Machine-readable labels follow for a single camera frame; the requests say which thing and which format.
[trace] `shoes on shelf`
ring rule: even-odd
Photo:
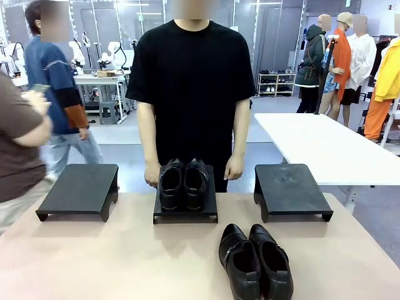
[[[160,176],[160,203],[165,211],[175,211],[182,199],[184,165],[179,159],[168,162]]]
[[[202,160],[193,159],[185,168],[184,192],[186,208],[200,211],[209,186],[209,173]]]

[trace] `black dress shoe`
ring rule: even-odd
[[[193,159],[185,168],[184,191],[186,208],[200,211],[203,208],[209,185],[209,174],[202,160]]]
[[[253,244],[235,224],[226,226],[219,261],[227,272],[235,300],[259,300],[261,267]]]
[[[172,159],[160,176],[160,203],[165,211],[175,211],[182,202],[183,171],[183,163]]]
[[[289,258],[270,233],[261,225],[254,224],[249,239],[256,248],[261,264],[261,292],[264,299],[290,300],[293,295],[293,279]]]

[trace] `hand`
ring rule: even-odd
[[[226,164],[224,180],[239,179],[243,174],[243,170],[244,156],[232,154]]]
[[[160,176],[160,163],[156,162],[147,162],[146,169],[144,171],[144,180],[146,183],[153,188],[157,188],[158,179]]]
[[[88,139],[88,130],[86,128],[79,128],[79,135],[81,137],[81,141],[85,141]]]
[[[334,67],[332,69],[332,73],[333,74],[343,75],[344,74],[344,69],[342,69],[341,67]]]
[[[44,97],[43,93],[28,91],[22,94],[22,98],[26,99],[33,109],[40,115],[45,116],[48,114],[51,102],[47,102],[47,99]]]

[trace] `blue jacket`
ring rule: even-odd
[[[34,36],[25,49],[25,63],[29,89],[34,84],[51,87],[46,92],[46,98],[51,102],[49,116],[53,122],[53,133],[78,133],[78,128],[84,127],[82,124],[87,123],[87,119],[84,109],[82,114],[79,112],[76,116],[77,109],[82,110],[81,98],[72,68],[63,52],[53,43],[41,42],[40,36]]]

